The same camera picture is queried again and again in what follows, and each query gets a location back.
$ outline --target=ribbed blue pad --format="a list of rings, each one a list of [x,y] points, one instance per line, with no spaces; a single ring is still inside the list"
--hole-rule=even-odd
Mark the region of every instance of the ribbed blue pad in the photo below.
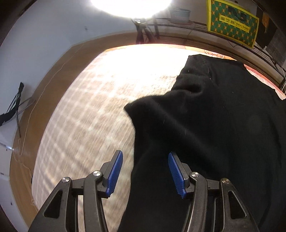
[[[185,198],[186,196],[186,190],[185,190],[185,182],[183,179],[183,176],[175,162],[174,157],[172,156],[171,153],[169,153],[168,156],[168,164],[169,164],[169,168],[173,177],[173,180],[175,182],[175,186],[177,189],[178,194],[180,194],[182,196],[182,198]]]
[[[108,197],[110,197],[110,195],[114,192],[118,176],[122,167],[122,163],[123,163],[123,153],[121,151],[119,152],[119,155],[117,156],[117,159],[108,177],[108,184],[106,190],[106,195]]]

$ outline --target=yellow border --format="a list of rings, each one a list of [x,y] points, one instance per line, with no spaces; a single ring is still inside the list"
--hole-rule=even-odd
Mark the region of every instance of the yellow border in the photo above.
[[[221,34],[221,33],[218,33],[218,32],[215,32],[215,31],[211,31],[211,30],[210,30],[211,16],[212,16],[212,11],[211,11],[210,9],[211,9],[211,7],[212,7],[212,4],[211,4],[211,1],[212,1],[212,0],[206,0],[206,1],[207,1],[207,7],[208,7],[208,9],[207,9],[207,10],[208,10],[208,14],[207,14],[207,15],[208,15],[208,25],[207,25],[208,31],[211,32],[211,33],[214,33],[214,34],[218,34],[218,35],[223,36],[223,37],[230,38],[231,40],[234,40],[234,41],[236,41],[236,42],[238,42],[238,43],[240,43],[240,44],[242,44],[242,45],[244,45],[244,46],[246,46],[246,47],[252,49],[252,48],[254,47],[254,43],[255,43],[255,40],[256,40],[256,37],[257,37],[257,33],[258,33],[259,18],[257,18],[257,17],[254,16],[253,14],[249,13],[248,11],[244,10],[243,8],[241,8],[241,7],[239,7],[239,6],[235,5],[235,4],[232,4],[232,3],[230,3],[230,2],[227,2],[227,1],[224,1],[224,0],[214,0],[214,1],[217,1],[217,2],[224,3],[224,4],[226,4],[226,5],[229,5],[229,6],[235,7],[236,9],[239,9],[239,10],[243,11],[244,13],[247,13],[248,15],[250,15],[250,16],[252,16],[252,17],[254,17],[254,18],[257,19],[257,27],[256,27],[255,37],[254,37],[252,46],[249,46],[249,45],[247,45],[246,43],[243,43],[243,42],[241,42],[241,41],[238,40],[238,39],[235,39],[235,38],[233,38],[233,37],[230,37],[230,36],[227,36],[227,35],[224,35],[224,34]]]

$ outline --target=yellow label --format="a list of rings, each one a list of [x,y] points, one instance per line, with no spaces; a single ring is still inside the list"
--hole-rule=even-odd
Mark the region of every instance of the yellow label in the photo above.
[[[220,15],[219,16],[219,20],[224,22],[224,23],[227,23],[229,25],[232,25],[232,26],[235,26],[243,31],[246,31],[247,33],[249,33],[249,30],[250,30],[250,27],[244,25],[243,23],[240,23],[239,21],[236,21],[234,19],[231,19],[231,18],[228,18],[228,17],[225,17],[223,15]]]

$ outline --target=wooden floor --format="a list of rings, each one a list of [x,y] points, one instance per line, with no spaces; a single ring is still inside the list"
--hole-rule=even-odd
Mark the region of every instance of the wooden floor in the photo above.
[[[16,134],[13,145],[15,150],[12,153],[10,165],[10,183],[14,198],[28,226],[37,214],[31,194],[31,176],[41,138],[54,109],[71,83],[97,55],[109,48],[135,44],[136,35],[136,33],[111,35],[72,47],[50,69],[34,92],[33,99],[36,99],[37,104],[34,103],[25,110],[21,118],[20,147],[18,134]],[[253,62],[247,61],[247,58],[243,60],[241,57],[236,57],[231,51],[226,52],[224,49],[214,48],[211,45],[194,41],[186,42],[184,39],[176,38],[168,40],[163,38],[158,43],[194,46],[228,55],[269,77],[263,67],[255,66]]]

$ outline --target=metal screw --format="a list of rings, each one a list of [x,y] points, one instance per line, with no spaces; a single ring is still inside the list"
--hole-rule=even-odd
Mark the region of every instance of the metal screw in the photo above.
[[[227,178],[222,178],[221,181],[225,184],[228,184],[230,182],[229,179]]]
[[[94,171],[92,174],[94,176],[100,176],[101,175],[101,171]]]
[[[67,182],[69,182],[69,177],[64,177],[61,181],[62,181],[63,183],[67,183]]]
[[[198,177],[200,174],[198,172],[191,172],[192,177]]]

